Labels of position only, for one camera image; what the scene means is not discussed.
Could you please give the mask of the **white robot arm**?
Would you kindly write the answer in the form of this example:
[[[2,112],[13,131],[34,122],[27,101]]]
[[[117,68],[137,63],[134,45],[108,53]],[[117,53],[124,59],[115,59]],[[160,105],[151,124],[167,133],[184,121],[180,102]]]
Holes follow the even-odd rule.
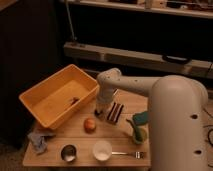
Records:
[[[118,89],[148,98],[151,171],[208,171],[203,132],[205,86],[184,76],[124,76],[112,68],[97,76],[96,109],[109,108]]]

